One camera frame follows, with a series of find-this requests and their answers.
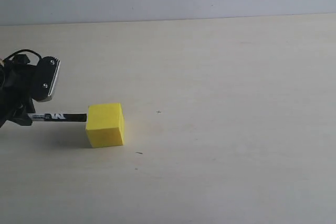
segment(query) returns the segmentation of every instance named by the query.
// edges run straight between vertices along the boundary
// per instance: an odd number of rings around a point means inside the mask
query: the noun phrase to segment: yellow cube
[[[124,117],[121,104],[90,106],[86,133],[93,148],[123,145]]]

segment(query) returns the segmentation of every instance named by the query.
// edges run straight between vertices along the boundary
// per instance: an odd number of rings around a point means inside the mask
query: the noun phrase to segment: black cable
[[[9,60],[11,57],[21,54],[22,52],[30,52],[31,54],[36,55],[40,60],[42,59],[42,56],[35,51],[32,51],[30,49],[21,49],[19,51],[12,53],[10,56],[6,57],[4,60]]]

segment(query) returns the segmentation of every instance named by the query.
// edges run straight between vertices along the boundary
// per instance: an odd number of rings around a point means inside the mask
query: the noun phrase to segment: table surface
[[[335,41],[335,14],[0,27],[3,57],[61,60],[38,112],[125,117],[98,149],[83,123],[6,123],[0,222],[334,224]]]

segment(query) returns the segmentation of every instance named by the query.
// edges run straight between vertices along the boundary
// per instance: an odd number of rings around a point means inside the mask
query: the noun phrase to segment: white tabletop
[[[335,14],[0,28],[22,48],[61,60],[38,112],[121,102],[125,145],[6,123],[1,224],[336,222]]]

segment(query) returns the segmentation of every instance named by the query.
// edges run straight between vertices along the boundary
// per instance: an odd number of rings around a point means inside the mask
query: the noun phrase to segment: foam cube
[[[123,145],[124,117],[121,104],[90,106],[86,132],[93,148]]]

